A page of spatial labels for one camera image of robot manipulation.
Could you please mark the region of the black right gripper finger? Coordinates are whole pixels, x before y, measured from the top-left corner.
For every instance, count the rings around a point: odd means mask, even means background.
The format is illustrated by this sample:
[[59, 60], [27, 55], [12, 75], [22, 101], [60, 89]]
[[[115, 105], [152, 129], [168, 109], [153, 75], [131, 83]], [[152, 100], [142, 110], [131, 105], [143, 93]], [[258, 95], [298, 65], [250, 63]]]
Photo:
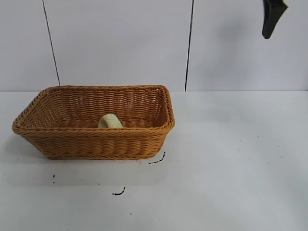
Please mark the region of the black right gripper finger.
[[264, 19], [262, 36], [269, 39], [276, 27], [277, 22], [288, 9], [283, 0], [263, 0]]

